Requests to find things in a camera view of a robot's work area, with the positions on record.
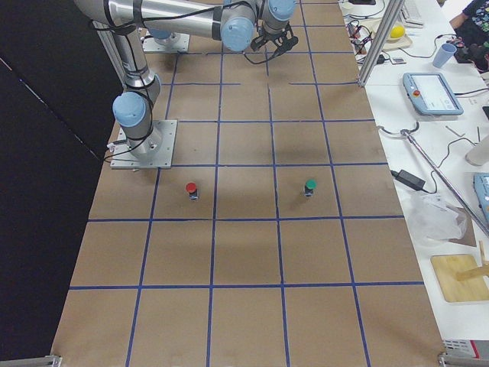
blue cup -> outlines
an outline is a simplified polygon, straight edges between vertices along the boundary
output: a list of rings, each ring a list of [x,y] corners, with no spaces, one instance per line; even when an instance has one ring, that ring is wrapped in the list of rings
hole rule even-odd
[[[453,54],[456,52],[456,50],[457,47],[453,44],[443,44],[436,53],[435,58],[433,59],[433,66],[440,68],[445,65],[446,62],[450,60],[450,57],[452,57]]]

white cylinder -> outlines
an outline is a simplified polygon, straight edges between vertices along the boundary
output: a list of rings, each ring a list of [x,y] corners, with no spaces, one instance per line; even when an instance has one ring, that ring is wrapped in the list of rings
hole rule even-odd
[[[473,166],[481,166],[489,162],[489,135],[468,151],[465,160]]]

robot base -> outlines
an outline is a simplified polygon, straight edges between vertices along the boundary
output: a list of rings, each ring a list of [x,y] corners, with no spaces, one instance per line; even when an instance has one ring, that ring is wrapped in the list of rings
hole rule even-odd
[[[189,34],[178,34],[177,42],[169,42],[166,45],[158,44],[154,38],[147,38],[143,43],[143,50],[146,54],[178,54],[186,53],[189,50]]]
[[[110,167],[114,169],[140,169],[140,168],[171,168],[173,148],[175,146],[177,120],[154,120],[154,127],[163,136],[160,147],[147,160],[142,161],[132,153],[113,157]],[[119,132],[118,140],[124,140],[125,133]],[[116,145],[113,154],[127,151],[127,145]]]

wooden cutting board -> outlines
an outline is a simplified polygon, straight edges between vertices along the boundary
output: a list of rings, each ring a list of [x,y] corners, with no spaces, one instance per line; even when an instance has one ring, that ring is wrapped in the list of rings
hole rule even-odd
[[[447,302],[489,300],[489,289],[483,277],[457,281],[458,272],[471,270],[478,265],[472,255],[439,255],[431,257],[438,283]]]

person's hand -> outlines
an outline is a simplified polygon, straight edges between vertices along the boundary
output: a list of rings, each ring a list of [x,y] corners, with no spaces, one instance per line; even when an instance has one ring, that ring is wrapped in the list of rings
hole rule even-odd
[[[468,16],[465,15],[464,13],[460,13],[459,15],[457,15],[455,18],[453,18],[451,21],[450,21],[450,25],[452,26],[453,29],[457,29],[458,27],[460,27],[464,21],[466,21],[468,19]]]

